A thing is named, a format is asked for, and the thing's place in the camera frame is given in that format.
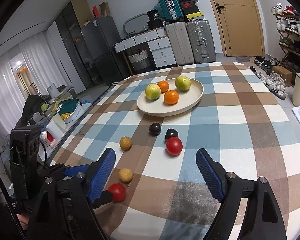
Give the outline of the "small orange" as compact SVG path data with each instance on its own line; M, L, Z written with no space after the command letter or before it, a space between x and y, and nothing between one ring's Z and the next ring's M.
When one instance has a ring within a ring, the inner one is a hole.
M179 93L175 90L168 90L164 94L164 103L167 105L174 105L179 101Z

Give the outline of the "checkered tablecloth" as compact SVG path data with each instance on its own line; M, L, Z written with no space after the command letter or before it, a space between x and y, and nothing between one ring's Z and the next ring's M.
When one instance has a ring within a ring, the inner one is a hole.
M150 116L137 99L150 83L180 75L200 81L202 99L183 114ZM149 126L161 124L152 136ZM179 133L183 150L166 151L169 128ZM130 137L123 151L119 142ZM265 177L275 194L287 238L300 235L300 143L289 118L257 76L237 62L173 67L132 76L116 85L85 116L53 158L76 166L96 161L106 148L116 153L109 180L122 168L133 171L120 203L96 210L111 239L202 239L219 202L211 197L196 165L196 152L207 150L227 171L243 179Z

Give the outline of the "dark plum right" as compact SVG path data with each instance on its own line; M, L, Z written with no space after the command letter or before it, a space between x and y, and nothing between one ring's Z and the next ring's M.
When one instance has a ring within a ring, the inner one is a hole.
M166 134L165 134L165 139L168 140L172 137L179 137L179 133L173 129L173 128L169 128L167 131L166 131Z

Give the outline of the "yellow longan upper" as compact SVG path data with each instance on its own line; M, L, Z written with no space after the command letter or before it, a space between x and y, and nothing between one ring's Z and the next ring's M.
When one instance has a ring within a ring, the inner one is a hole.
M130 137L122 137L119 142L120 148L123 151L129 150L131 148L132 144L133 144L133 142Z

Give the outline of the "stacked shoe boxes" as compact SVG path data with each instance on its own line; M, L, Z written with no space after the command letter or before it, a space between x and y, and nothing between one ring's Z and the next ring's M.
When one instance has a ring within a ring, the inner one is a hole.
M183 11L184 21L187 23L189 19L187 18L188 14L193 14L200 12L197 3L198 0L178 0Z

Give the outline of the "wooden door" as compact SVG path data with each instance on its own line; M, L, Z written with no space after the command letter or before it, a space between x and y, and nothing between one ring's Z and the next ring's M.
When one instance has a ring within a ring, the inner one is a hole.
M256 0L210 0L225 56L264 55Z

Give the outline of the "yellow-green guava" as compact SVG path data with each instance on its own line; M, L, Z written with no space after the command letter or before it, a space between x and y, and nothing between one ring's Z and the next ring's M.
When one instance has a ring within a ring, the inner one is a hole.
M175 87L181 92L186 92L191 87L191 80L187 76L179 76L175 79Z

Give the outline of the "green guava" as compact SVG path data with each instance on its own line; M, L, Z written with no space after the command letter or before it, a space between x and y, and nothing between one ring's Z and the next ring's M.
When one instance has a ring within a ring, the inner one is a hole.
M161 89L157 84L151 83L145 89L145 95L148 100L157 100L160 98Z

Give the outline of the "dark plum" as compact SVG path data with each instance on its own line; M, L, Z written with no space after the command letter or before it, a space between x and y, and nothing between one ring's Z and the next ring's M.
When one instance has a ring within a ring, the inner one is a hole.
M149 126L149 133L152 136L157 136L161 133L161 124L155 122Z
M179 137L179 133L173 129L173 128L169 128L167 131L166 131L166 134L165 134L165 139L168 140L172 137Z

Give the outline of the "yellow longan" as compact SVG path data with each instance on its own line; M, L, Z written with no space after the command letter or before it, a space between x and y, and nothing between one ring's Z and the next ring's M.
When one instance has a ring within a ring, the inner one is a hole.
M133 172L129 168L122 168L119 170L119 180L124 183L130 183L133 179Z
M133 144L133 142L130 137L122 137L119 142L120 148L123 151L129 150L131 148L132 144Z

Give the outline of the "woven laundry basket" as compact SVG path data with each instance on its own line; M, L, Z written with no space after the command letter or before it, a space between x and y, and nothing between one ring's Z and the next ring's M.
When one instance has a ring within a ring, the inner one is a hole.
M148 68L151 65L147 50L138 50L137 53L128 57L134 70L142 70Z

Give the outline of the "red tomato near edge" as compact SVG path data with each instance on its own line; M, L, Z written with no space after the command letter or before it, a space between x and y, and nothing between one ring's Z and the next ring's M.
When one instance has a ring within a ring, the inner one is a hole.
M108 187L108 191L111 192L111 194L113 195L113 201L114 202L121 202L126 197L126 189L120 183L111 184Z

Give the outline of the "oval mirror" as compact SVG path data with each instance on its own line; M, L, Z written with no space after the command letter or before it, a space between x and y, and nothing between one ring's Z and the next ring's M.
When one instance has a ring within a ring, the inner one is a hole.
M143 30L148 29L147 22L149 21L148 15L146 12L138 14L128 20L126 20L123 24L123 32L125 35L129 35L132 33L139 33Z

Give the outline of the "white curtain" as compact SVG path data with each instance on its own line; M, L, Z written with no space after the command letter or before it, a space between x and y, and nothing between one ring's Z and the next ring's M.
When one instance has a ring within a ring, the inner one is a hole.
M46 95L52 84L68 81L59 68L48 32L33 35L0 57L0 140L21 118L26 98Z

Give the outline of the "large orange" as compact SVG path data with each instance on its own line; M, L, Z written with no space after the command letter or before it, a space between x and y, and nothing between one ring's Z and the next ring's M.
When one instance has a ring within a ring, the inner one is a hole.
M166 93L169 90L169 83L165 80L159 81L157 85L160 87L161 93Z

